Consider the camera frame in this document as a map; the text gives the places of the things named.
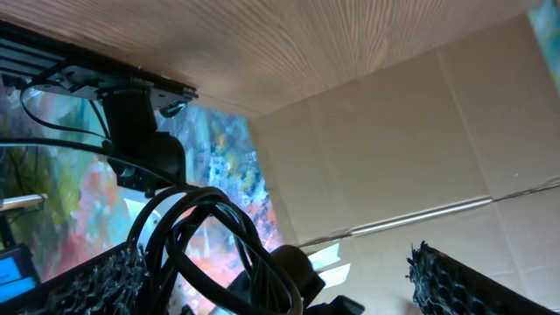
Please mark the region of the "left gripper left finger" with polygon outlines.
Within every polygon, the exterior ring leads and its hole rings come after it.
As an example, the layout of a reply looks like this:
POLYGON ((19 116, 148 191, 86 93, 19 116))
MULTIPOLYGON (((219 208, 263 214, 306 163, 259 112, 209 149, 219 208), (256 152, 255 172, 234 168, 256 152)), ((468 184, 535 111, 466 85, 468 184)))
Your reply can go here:
POLYGON ((149 271, 144 249, 120 244, 1 303, 1 315, 147 314, 149 271))

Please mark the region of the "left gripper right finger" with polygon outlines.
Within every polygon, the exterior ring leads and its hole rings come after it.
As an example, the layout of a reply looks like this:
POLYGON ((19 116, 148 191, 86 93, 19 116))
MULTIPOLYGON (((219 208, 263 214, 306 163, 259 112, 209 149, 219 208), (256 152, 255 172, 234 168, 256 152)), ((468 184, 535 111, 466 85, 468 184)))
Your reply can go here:
POLYGON ((413 303, 423 314, 555 315, 551 309, 495 282, 423 241, 411 250, 413 303))

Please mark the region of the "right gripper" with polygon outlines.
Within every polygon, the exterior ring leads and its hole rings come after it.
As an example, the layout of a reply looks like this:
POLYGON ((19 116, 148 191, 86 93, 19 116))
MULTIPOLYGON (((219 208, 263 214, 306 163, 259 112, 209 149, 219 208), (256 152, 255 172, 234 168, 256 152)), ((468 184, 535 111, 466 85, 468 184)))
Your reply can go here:
MULTIPOLYGON (((291 245, 282 245, 270 254, 296 285, 302 298, 303 314, 361 315, 365 311, 362 304, 346 296, 337 296, 329 304, 311 305, 313 299, 326 287, 326 282, 313 269, 307 255, 291 245)), ((286 314, 290 306, 288 295, 275 276, 264 279, 263 272, 268 270, 263 266, 258 276, 248 276, 243 271, 227 290, 259 309, 286 314)))

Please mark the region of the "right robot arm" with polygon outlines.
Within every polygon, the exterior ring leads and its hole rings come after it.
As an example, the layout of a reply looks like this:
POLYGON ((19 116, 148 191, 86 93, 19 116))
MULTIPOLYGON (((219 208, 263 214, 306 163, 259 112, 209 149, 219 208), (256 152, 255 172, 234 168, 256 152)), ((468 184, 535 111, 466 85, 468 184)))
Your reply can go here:
POLYGON ((141 190, 148 204, 136 217, 127 242, 137 245, 152 211, 167 198, 182 197, 163 216, 151 234, 144 258, 148 270, 139 308, 163 314, 177 277, 198 293, 233 314, 362 314, 363 305, 345 296, 313 304, 325 281, 298 248, 264 248, 250 217, 215 187, 197 187, 185 181, 185 151, 180 141, 158 130, 151 94, 142 88, 109 90, 101 95, 109 139, 104 147, 139 165, 112 164, 117 182, 141 190), (186 247, 200 226, 214 217, 234 236, 244 271, 223 287, 186 255, 186 247))

